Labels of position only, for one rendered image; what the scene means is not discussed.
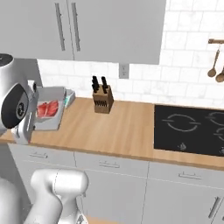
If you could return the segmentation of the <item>teal vegetable container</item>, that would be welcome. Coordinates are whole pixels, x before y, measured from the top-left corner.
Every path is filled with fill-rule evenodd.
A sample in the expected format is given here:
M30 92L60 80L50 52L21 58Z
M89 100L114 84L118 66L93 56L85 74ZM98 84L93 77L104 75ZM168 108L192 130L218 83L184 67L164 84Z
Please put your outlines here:
M67 109L75 100L75 92L72 89L66 90L65 108Z

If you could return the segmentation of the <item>grey drawer front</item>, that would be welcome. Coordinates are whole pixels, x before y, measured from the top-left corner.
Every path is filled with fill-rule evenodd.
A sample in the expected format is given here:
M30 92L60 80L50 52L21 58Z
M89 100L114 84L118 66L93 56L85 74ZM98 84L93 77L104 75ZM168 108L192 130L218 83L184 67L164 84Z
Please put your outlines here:
M178 174L182 172L188 174L195 173L196 175L201 176L202 179L180 178ZM148 177L150 179L160 179L190 185L224 189L224 171L214 171L176 164L149 162Z
M21 145L15 143L8 144L10 148L10 152L12 156L17 160L21 161L32 161L35 163L43 163L43 164L50 164L50 165L62 165L66 167L75 167L75 160L74 160L74 153L72 151L67 150L55 150L37 146L30 146L30 145ZM33 152L48 155L47 159L39 158L39 157L29 157L30 153Z
M74 153L76 165L78 168L93 170L98 172L112 172L134 177L146 178L148 172L148 162L123 158L123 157L110 157L103 155L96 155L83 152ZM119 169L108 168L99 166L99 161L108 161L109 163L117 163L120 165Z

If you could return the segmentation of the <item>grey wall socket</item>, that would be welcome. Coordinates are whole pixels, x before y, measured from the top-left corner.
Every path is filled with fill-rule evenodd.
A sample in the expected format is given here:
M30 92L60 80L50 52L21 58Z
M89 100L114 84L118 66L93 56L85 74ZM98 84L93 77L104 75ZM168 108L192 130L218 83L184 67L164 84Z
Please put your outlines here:
M128 79L129 78L130 65L129 64L119 64L119 78Z

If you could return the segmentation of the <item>grey upper cupboard door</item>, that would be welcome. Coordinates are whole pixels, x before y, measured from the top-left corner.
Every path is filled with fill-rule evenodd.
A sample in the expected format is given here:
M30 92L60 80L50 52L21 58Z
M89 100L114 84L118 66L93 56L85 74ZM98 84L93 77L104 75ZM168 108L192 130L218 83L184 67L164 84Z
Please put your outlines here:
M55 3L66 50L61 51ZM73 60L67 0L0 0L0 53L14 58Z
M76 3L80 51L71 3ZM166 0L67 0L78 61L159 63Z

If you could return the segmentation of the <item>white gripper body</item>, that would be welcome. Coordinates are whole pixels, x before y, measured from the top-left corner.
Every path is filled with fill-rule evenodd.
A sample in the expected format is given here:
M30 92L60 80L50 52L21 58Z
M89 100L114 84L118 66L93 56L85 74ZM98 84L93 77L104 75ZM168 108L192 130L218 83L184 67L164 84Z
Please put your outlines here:
M27 115L15 128L11 134L17 144L28 144L32 138L32 132L35 128L35 116Z

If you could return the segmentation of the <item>wooden hanging spoon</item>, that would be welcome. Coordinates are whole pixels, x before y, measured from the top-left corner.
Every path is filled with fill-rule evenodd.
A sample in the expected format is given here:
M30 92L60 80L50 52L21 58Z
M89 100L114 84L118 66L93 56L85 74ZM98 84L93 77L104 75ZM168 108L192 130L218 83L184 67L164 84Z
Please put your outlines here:
M224 67L221 71L221 73L219 73L216 77L215 77L217 82L223 82L224 81Z
M215 58L214 58L213 67L207 73L207 75L209 77L214 77L216 75L215 65L216 65L217 59L219 57L219 54L220 54L220 50L217 50L217 52L215 54Z

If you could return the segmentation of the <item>wooden knife block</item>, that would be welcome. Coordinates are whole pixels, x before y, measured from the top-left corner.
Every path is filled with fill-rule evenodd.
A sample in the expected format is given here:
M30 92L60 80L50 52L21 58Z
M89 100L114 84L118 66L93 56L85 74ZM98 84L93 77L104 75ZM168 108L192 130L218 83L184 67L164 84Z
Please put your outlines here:
M99 90L93 93L93 100L95 113L108 114L114 103L111 87L108 86L106 90L103 90L103 87L99 86Z

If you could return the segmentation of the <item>wooden wall rail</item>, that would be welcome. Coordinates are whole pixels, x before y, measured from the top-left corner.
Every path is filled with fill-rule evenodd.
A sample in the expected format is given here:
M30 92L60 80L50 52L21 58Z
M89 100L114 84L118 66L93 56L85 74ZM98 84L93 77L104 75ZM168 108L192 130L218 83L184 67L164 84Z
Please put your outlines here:
M214 38L210 38L207 42L208 44L224 44L224 39L214 39Z

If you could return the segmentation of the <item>black handled knife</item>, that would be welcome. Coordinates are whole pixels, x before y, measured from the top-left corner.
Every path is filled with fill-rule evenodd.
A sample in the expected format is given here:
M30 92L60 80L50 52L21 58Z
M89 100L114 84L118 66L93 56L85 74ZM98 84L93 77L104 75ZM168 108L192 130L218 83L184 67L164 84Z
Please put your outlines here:
M93 76L92 83L93 83L92 88L94 90L94 93L97 93L97 91L99 90L99 83L96 76Z
M106 78L104 76L101 77L101 81L102 81L102 90L103 93L106 94L107 93L107 89L109 88Z

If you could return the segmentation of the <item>white container with steak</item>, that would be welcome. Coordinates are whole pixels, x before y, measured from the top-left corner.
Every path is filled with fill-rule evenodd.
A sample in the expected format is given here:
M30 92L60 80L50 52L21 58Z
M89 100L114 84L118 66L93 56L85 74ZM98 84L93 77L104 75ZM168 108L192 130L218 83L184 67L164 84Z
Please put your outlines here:
M64 87L38 87L35 130L57 130L64 111Z

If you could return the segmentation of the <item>black hob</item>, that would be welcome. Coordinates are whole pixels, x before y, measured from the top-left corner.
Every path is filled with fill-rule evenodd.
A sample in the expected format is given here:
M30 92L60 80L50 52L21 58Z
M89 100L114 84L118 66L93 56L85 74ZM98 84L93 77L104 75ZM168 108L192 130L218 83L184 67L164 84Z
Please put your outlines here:
M224 110L156 105L154 148L224 157Z

